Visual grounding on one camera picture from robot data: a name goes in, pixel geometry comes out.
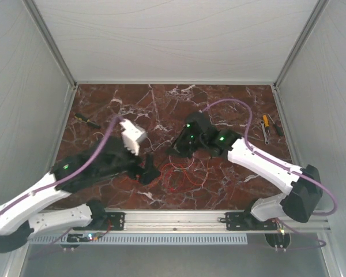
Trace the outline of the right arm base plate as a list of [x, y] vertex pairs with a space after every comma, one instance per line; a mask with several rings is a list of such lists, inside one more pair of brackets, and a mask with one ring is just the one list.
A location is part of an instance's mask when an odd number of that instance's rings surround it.
[[224, 223], [228, 231], [276, 231], [277, 223], [273, 220], [264, 222], [256, 219], [249, 212], [226, 212], [220, 222]]

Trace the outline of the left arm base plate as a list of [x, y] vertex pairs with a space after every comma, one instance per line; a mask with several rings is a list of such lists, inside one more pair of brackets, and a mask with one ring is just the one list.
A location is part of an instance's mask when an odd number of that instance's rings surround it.
[[98, 218], [96, 222], [92, 222], [85, 227], [74, 227], [75, 231], [122, 231], [125, 225], [125, 213], [124, 212], [106, 212], [101, 218]]

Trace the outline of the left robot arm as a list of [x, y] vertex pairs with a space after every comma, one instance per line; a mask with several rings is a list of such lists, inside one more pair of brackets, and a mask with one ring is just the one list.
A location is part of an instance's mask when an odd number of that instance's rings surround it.
[[142, 185], [160, 176], [153, 155], [147, 154], [142, 159], [127, 149], [120, 138], [110, 137], [101, 151], [97, 151], [97, 147], [95, 144], [62, 159], [29, 189], [0, 205], [0, 253], [14, 251], [38, 235], [55, 230], [100, 230], [110, 217], [97, 199], [56, 212], [44, 209], [119, 175], [126, 175]]

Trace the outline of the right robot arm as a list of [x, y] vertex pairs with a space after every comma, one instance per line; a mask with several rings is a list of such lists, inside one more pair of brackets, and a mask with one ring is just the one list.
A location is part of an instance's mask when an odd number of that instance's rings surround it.
[[256, 200], [250, 211], [243, 215], [244, 224], [249, 229], [257, 229], [264, 221], [279, 216], [306, 223], [323, 195], [322, 189], [315, 185], [320, 176], [314, 166], [301, 168], [284, 162], [247, 143], [233, 130], [216, 129], [206, 115], [194, 112], [185, 119], [185, 126], [167, 154], [191, 158], [199, 149], [213, 158], [221, 157], [251, 170], [280, 190], [275, 196]]

